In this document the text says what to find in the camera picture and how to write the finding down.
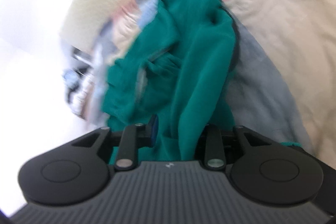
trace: ribbed gray panel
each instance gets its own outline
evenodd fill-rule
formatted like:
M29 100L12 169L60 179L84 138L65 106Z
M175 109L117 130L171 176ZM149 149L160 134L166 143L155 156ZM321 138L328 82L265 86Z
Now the ribbed gray panel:
M11 219L16 224L324 224L329 220L312 203L273 208L241 196L223 173L197 161L142 162L117 173L107 188L68 207L28 204Z

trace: crumpled green fabric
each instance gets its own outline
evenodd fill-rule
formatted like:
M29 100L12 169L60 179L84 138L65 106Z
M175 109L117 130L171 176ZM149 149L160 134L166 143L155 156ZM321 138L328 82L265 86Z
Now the crumpled green fabric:
M154 20L109 68L102 106L108 126L120 131L157 114L156 144L140 148L139 160L192 160L207 123L234 125L221 93L235 42L221 0L159 0Z

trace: silver screw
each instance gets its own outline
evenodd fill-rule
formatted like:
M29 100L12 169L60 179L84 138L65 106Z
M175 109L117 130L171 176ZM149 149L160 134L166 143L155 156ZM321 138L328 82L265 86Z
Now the silver screw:
M219 168L224 165L224 161L222 161L221 159L211 159L208 160L208 165L212 168Z
M116 165L120 168L127 168L133 164L133 161L130 159L120 159L117 160Z

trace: green garment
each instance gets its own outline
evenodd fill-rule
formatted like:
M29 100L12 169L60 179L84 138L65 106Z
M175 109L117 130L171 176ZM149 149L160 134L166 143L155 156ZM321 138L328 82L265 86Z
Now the green garment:
M109 68L108 126L120 131L157 114L156 144L140 148L139 160L192 160L207 123L234 125L222 90L235 43L221 0L159 0L155 19Z

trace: white wall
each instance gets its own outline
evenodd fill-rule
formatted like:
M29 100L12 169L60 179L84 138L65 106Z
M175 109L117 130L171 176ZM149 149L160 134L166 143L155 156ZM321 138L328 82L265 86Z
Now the white wall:
M0 0L0 209L25 204L17 172L86 132L64 101L58 30L72 0Z

